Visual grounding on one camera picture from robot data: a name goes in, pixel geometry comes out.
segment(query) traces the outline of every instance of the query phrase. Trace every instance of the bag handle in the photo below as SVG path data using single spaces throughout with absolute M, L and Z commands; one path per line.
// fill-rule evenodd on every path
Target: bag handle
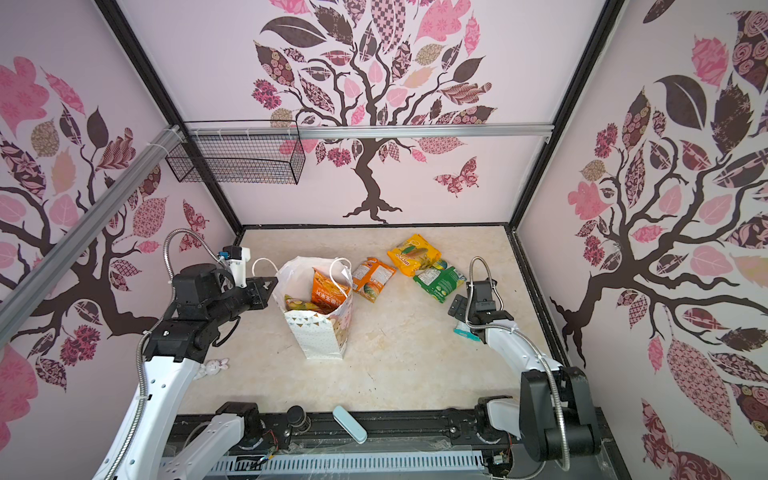
M 336 281 L 333 279 L 333 264 L 338 262 L 339 260 L 346 260 L 346 262 L 349 264 L 349 269 L 352 270 L 352 262 L 350 262 L 348 259 L 344 257 L 337 257 L 333 260 L 333 262 L 331 262 L 331 266 L 328 269 L 328 277 L 330 277 L 333 284 L 336 285 L 336 288 L 339 289 L 339 291 L 344 295 L 344 298 L 347 298 L 347 294 L 344 291 L 344 289 L 338 283 L 336 283 Z

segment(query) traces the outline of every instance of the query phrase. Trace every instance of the white paper bag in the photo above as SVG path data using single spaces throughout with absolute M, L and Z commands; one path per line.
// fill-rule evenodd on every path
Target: white paper bag
M 352 264 L 346 258 L 296 257 L 277 272 L 277 286 L 272 292 L 296 341 L 307 359 L 341 359 L 346 349 L 352 321 L 352 290 L 346 300 L 328 315 L 308 310 L 287 310 L 285 295 L 310 301 L 316 269 L 336 286 L 352 286 Z

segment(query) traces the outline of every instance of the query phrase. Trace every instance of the metal flexible conduit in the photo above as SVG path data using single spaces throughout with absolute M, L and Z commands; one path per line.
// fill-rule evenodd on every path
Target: metal flexible conduit
M 544 371 L 547 374 L 547 380 L 549 382 L 549 388 L 552 391 L 552 400 L 554 402 L 554 415 L 557 417 L 558 420 L 558 426 L 560 427 L 560 440 L 562 442 L 562 452 L 563 452 L 563 460 L 562 462 L 558 460 L 558 465 L 560 465 L 560 468 L 563 469 L 564 472 L 567 472 L 571 468 L 571 451 L 568 448 L 568 438 L 565 436 L 565 415 L 563 415 L 563 405 L 560 402 L 560 394 L 558 393 L 558 384 L 554 380 L 554 375 L 552 374 L 551 368 L 549 368 L 549 364 L 547 363 L 546 359 L 544 358 L 544 354 L 541 353 L 541 350 L 538 349 L 538 347 L 529 339 L 527 336 L 525 336 L 519 329 L 511 329 L 507 326 L 503 325 L 494 325 L 492 323 L 489 323 L 488 325 L 475 325 L 474 323 L 469 322 L 469 307 L 472 304 L 472 297 L 475 295 L 475 278 L 472 275 L 472 267 L 475 265 L 475 261 L 480 260 L 482 264 L 485 266 L 485 271 L 488 273 L 488 280 L 491 282 L 491 286 L 493 289 L 493 293 L 496 294 L 496 298 L 498 298 L 498 302 L 501 304 L 499 307 L 499 310 L 504 309 L 504 300 L 502 300 L 501 296 L 498 294 L 498 291 L 496 290 L 496 285 L 493 283 L 493 278 L 491 277 L 491 269 L 488 268 L 488 264 L 483 260 L 481 257 L 475 257 L 472 259 L 471 262 L 469 262 L 469 298 L 467 299 L 467 308 L 464 313 L 464 322 L 467 324 L 467 327 L 470 329 L 476 329 L 476 330 L 486 330 L 486 329 L 502 329 L 506 330 L 507 332 L 513 333 L 520 338 L 522 338 L 530 347 L 533 349 L 534 353 L 536 354 L 536 358 L 540 362 L 541 366 L 544 367 Z M 541 470 L 544 469 L 544 462 L 541 463 L 539 469 L 523 478 L 508 478 L 507 480 L 529 480 L 530 478 L 534 478 L 536 475 L 541 473 Z
M 171 282 L 173 282 L 174 279 L 174 269 L 170 265 L 170 241 L 172 238 L 174 238 L 179 233 L 187 233 L 191 235 L 192 237 L 195 237 L 198 239 L 205 248 L 205 251 L 208 252 L 209 255 L 213 257 L 214 260 L 216 260 L 216 263 L 219 263 L 223 266 L 223 268 L 227 269 L 229 271 L 229 267 L 227 265 L 224 265 L 219 261 L 218 255 L 216 255 L 208 246 L 207 243 L 205 243 L 205 240 L 203 240 L 203 237 L 198 235 L 196 232 L 188 229 L 188 228 L 177 228 L 176 230 L 171 231 L 167 237 L 165 237 L 165 242 L 163 243 L 163 260 L 165 261 L 165 268 L 168 271 L 168 278 Z M 139 423 L 141 423 L 141 416 L 144 414 L 144 409 L 147 407 L 147 373 L 144 371 L 144 344 L 147 342 L 147 339 L 152 335 L 152 332 L 154 329 L 157 328 L 158 325 L 160 325 L 160 322 L 162 322 L 165 319 L 169 319 L 171 315 L 174 314 L 174 311 L 176 309 L 176 306 L 174 305 L 174 301 L 176 300 L 176 287 L 171 284 L 171 295 L 170 295 L 170 305 L 165 310 L 165 313 L 163 314 L 163 317 L 160 318 L 149 330 L 146 330 L 144 334 L 141 336 L 141 339 L 139 340 L 139 344 L 136 347 L 136 372 L 139 376 L 139 403 L 136 405 L 136 415 L 134 415 L 134 419 L 131 422 L 131 427 L 128 429 L 128 434 L 125 436 L 125 440 L 123 441 L 123 446 L 120 447 L 120 451 L 118 452 L 117 456 L 114 458 L 114 462 L 112 462 L 112 466 L 107 472 L 106 476 L 104 477 L 105 480 L 110 480 L 114 477 L 115 472 L 120 467 L 120 464 L 123 462 L 123 458 L 125 457 L 125 454 L 127 453 L 128 449 L 131 447 L 131 443 L 134 440 L 134 435 L 136 434 L 136 430 L 138 429 Z

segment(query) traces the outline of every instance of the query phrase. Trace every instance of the wall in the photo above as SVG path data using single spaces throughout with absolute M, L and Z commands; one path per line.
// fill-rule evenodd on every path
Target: wall
M 765 476 L 766 35 L 630 2 L 521 225 L 635 479 Z
M 88 0 L 5 2 L 0 45 L 5 297 L 165 122 Z M 214 248 L 233 238 L 205 189 L 163 162 L 5 346 L 3 478 L 93 475 L 136 388 L 138 333 L 170 295 L 161 244 L 189 226 Z M 177 269 L 206 256 L 175 239 Z
M 194 121 L 269 118 L 305 127 L 549 123 L 602 4 L 121 2 L 193 130 L 256 125 Z M 367 50 L 377 46 L 378 59 Z M 244 223 L 508 221 L 540 140 L 307 141 L 298 186 L 222 188 Z

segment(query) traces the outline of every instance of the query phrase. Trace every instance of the black mesh basket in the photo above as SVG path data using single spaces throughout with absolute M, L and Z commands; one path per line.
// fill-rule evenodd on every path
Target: black mesh basket
M 295 121 L 280 122 L 281 127 L 297 127 Z M 166 157 L 168 166 L 180 182 L 241 182 L 259 184 L 298 184 L 306 155 L 298 128 L 296 133 L 274 134 L 196 134 L 190 140 L 202 157 L 190 156 L 186 144 L 178 144 Z M 194 166 L 200 160 L 211 178 L 203 178 Z

